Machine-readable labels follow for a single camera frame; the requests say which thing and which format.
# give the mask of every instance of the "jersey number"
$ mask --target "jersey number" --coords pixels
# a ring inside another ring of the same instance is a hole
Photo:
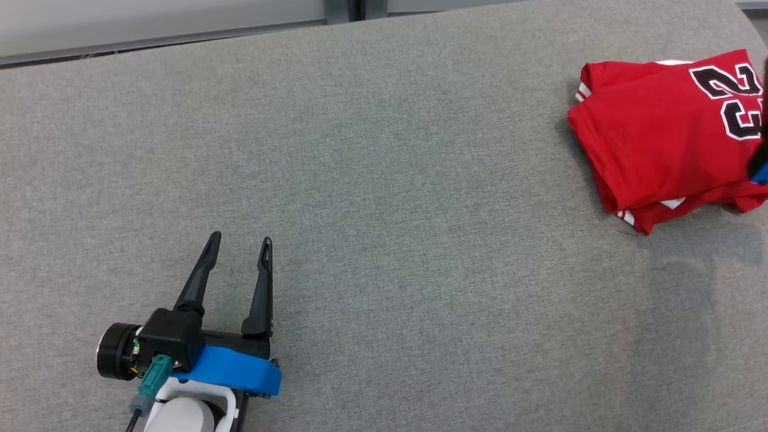
[[[736,65],[736,78],[728,72],[714,66],[704,66],[690,70],[701,91],[711,99],[732,98],[734,95],[761,95],[763,89],[757,83],[755,71],[748,64]],[[723,102],[720,109],[726,133],[737,140],[760,138],[762,120],[760,110],[747,111],[741,101],[730,99]]]

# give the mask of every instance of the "cable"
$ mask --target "cable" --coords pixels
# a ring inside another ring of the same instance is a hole
[[[128,422],[128,428],[125,429],[125,432],[134,432],[134,427],[136,427],[136,421],[139,420],[139,416],[141,416],[141,410],[134,411],[134,415],[131,417],[131,421]]]

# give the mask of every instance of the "folded red shirt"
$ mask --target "folded red shirt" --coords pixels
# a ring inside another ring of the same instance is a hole
[[[639,231],[710,202],[749,211],[768,197],[746,180],[762,85],[744,50],[690,64],[591,63],[581,79],[571,126],[606,210]]]

